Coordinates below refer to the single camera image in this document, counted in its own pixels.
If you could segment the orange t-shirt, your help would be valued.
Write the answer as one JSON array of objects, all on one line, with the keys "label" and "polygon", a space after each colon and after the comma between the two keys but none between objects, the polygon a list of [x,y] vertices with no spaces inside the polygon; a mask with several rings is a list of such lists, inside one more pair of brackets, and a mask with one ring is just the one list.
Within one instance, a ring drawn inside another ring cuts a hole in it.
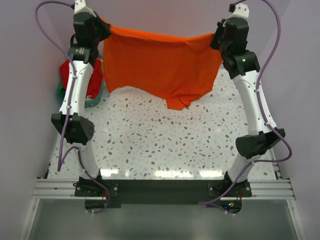
[{"label": "orange t-shirt", "polygon": [[102,51],[109,92],[133,87],[182,110],[213,90],[222,64],[220,52],[210,47],[214,33],[178,37],[113,25],[110,30]]}]

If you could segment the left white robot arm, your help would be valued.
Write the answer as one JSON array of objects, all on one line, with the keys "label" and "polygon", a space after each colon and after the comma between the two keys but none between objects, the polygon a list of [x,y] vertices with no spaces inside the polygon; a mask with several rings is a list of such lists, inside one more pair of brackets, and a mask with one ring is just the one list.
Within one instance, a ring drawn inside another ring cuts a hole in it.
[{"label": "left white robot arm", "polygon": [[100,169],[95,161],[92,139],[95,125],[84,117],[85,101],[90,78],[94,72],[99,51],[98,45],[111,35],[110,25],[96,12],[80,12],[73,16],[75,33],[70,39],[68,57],[68,82],[64,99],[58,113],[51,115],[51,122],[60,134],[58,166],[61,170],[67,157],[63,144],[76,150],[80,167],[80,179],[88,179],[86,191],[99,196],[104,184],[98,180]]}]

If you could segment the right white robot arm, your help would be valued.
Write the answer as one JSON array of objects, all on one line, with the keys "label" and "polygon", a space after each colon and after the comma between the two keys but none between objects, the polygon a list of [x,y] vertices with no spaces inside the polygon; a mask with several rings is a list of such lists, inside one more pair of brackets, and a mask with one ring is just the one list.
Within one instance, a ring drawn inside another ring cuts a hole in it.
[{"label": "right white robot arm", "polygon": [[223,179],[223,192],[230,197],[241,190],[241,184],[248,180],[251,166],[245,166],[258,160],[274,147],[285,131],[278,128],[270,116],[258,76],[260,65],[256,54],[247,49],[249,25],[247,20],[232,16],[217,24],[210,47],[220,52],[222,65],[233,81],[240,95],[246,115],[248,133],[237,137],[235,145],[237,156]]}]

